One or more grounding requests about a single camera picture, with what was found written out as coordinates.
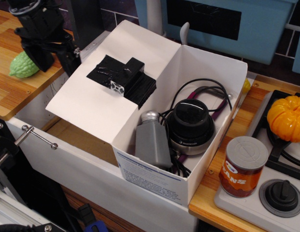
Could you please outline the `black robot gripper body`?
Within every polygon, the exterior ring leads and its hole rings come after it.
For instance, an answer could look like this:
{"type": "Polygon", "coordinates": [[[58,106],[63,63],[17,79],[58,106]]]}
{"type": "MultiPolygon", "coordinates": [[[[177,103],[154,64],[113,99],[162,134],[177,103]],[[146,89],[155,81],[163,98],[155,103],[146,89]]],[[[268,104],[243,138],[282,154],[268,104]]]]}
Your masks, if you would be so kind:
{"type": "Polygon", "coordinates": [[[74,52],[72,35],[63,29],[61,0],[10,0],[9,12],[22,27],[15,30],[26,52],[74,52]]]}

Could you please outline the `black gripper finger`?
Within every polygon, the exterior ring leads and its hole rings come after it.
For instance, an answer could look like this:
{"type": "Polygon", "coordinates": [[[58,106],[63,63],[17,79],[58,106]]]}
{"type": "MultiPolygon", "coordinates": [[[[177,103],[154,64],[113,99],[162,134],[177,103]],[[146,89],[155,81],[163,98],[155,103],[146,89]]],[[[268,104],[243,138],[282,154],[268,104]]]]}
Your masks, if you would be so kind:
{"type": "Polygon", "coordinates": [[[43,72],[46,72],[54,63],[53,55],[40,46],[24,46],[23,49],[34,64],[43,72]]]}
{"type": "Polygon", "coordinates": [[[61,51],[57,53],[57,57],[67,75],[70,77],[76,69],[81,65],[81,59],[79,52],[73,51],[61,51]]]}

